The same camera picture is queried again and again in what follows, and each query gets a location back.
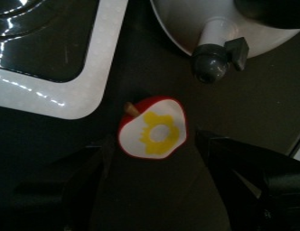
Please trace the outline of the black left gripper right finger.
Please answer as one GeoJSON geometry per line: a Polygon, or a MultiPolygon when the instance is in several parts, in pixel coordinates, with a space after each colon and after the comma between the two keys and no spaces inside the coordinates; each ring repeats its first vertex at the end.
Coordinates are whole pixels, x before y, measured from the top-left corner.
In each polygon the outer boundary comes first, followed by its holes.
{"type": "Polygon", "coordinates": [[[300,161],[201,129],[194,144],[231,231],[300,231],[300,161]]]}

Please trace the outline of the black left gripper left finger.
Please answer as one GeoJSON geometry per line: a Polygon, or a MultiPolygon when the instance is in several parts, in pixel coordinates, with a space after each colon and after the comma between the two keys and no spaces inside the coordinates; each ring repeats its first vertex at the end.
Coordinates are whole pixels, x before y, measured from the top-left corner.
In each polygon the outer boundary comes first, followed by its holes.
{"type": "Polygon", "coordinates": [[[16,187],[12,231],[90,231],[116,139],[107,135],[52,162],[16,187]]]}

